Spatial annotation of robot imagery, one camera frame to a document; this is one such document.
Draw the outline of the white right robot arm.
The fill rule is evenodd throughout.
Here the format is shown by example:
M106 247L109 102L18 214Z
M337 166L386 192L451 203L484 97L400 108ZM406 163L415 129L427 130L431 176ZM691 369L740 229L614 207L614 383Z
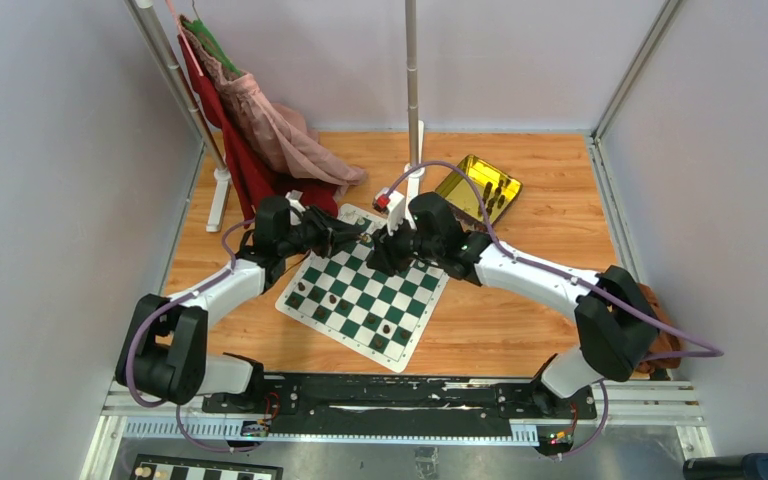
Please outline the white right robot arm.
M621 267L565 267L520 252L490 232L467 231L433 192L406 200L382 190L373 207L387 223L371 236L369 268L395 275L422 262L452 279L521 295L575 322L578 346L551 356L532 382L532 406L544 417L561 414L592 383L628 380L659 334L644 320L654 311L640 285Z

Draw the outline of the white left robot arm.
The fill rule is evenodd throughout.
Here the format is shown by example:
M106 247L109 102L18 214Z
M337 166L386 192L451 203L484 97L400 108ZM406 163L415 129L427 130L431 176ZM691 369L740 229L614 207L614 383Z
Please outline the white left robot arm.
M254 218L240 225L246 230L240 246L217 272L171 296L147 294L137 302L114 373L137 404L183 406L197 396L226 394L239 411L258 411L266 400L263 365L237 354L209 354L209 331L268 292L289 258L329 257L364 232L281 196L262 200Z

